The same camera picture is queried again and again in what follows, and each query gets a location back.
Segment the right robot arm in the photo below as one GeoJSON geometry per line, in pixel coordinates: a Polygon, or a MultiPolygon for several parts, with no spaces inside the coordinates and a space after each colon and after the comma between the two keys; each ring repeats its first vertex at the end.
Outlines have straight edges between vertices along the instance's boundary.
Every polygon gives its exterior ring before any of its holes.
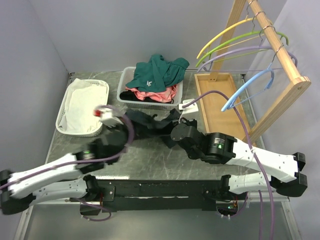
{"type": "Polygon", "coordinates": [[[307,176],[301,173],[306,164],[303,153],[274,153],[249,146],[242,140],[224,133],[204,134],[188,123],[177,124],[170,137],[185,150],[191,160],[255,170],[255,173],[246,175],[224,175],[218,188],[220,196],[224,199],[228,200],[245,192],[267,190],[275,190],[286,197],[300,197],[308,187],[307,176]]]}

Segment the dark navy shorts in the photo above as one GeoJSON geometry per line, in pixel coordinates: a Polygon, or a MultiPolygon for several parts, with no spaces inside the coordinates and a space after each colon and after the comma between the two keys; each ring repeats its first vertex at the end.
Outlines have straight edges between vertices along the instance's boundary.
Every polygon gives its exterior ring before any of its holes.
{"type": "Polygon", "coordinates": [[[168,147],[173,148],[176,142],[171,139],[173,128],[179,123],[181,114],[172,109],[162,120],[156,120],[157,114],[148,115],[140,110],[128,109],[125,115],[130,119],[134,129],[134,140],[160,138],[168,147]]]}

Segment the blue hanger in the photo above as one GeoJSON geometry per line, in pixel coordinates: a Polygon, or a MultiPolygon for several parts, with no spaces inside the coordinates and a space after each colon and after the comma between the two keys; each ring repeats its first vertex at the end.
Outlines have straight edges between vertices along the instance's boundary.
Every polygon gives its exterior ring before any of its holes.
{"type": "Polygon", "coordinates": [[[226,112],[231,109],[235,109],[242,104],[249,102],[252,98],[267,92],[270,90],[275,83],[280,79],[280,77],[285,76],[285,71],[282,67],[273,67],[270,63],[266,68],[257,71],[248,80],[246,80],[226,101],[226,103],[221,107],[221,112],[226,112]],[[250,87],[262,84],[258,86],[252,94],[248,93],[243,99],[238,100],[242,94],[246,94],[250,87]]]}

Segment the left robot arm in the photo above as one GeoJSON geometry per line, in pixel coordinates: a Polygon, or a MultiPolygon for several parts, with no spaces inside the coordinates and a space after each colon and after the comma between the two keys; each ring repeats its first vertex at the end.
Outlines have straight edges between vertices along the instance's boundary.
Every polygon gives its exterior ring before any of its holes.
{"type": "Polygon", "coordinates": [[[38,203],[63,198],[94,201],[100,189],[90,173],[117,162],[133,139],[133,127],[121,125],[48,164],[21,172],[2,170],[2,213],[14,215],[38,203]]]}

